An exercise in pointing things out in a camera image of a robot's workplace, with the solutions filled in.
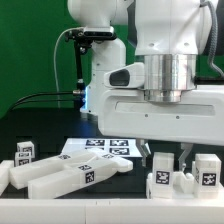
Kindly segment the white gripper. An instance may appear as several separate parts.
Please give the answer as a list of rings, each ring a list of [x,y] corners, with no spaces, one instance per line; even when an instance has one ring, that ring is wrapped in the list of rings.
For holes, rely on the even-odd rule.
[[[183,142],[179,170],[186,168],[192,143],[224,146],[224,87],[200,86],[178,103],[154,103],[141,90],[113,89],[100,101],[98,127],[106,136],[139,138],[142,165],[148,166],[148,140]]]

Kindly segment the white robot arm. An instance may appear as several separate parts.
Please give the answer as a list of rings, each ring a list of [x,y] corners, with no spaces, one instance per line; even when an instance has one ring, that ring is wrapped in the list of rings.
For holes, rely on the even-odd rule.
[[[72,32],[93,51],[86,112],[105,136],[224,146],[224,71],[199,78],[221,49],[224,0],[68,0]]]

